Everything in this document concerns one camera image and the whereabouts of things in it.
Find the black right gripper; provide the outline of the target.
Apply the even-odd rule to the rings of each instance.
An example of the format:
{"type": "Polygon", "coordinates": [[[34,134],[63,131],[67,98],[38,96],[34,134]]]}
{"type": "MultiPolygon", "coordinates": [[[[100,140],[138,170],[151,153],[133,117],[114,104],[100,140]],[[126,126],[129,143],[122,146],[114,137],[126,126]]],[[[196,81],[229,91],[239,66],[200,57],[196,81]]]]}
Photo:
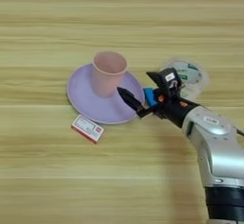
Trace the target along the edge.
{"type": "MultiPolygon", "coordinates": [[[[158,88],[163,87],[163,79],[159,72],[147,71],[146,74],[158,88]]],[[[145,109],[142,103],[127,89],[118,87],[117,91],[122,100],[131,107],[140,118],[153,113],[161,119],[170,120],[178,128],[182,127],[186,115],[191,110],[198,107],[198,104],[183,98],[180,98],[178,101],[166,101],[159,103],[155,100],[154,89],[146,88],[144,93],[149,107],[145,109]]]]}

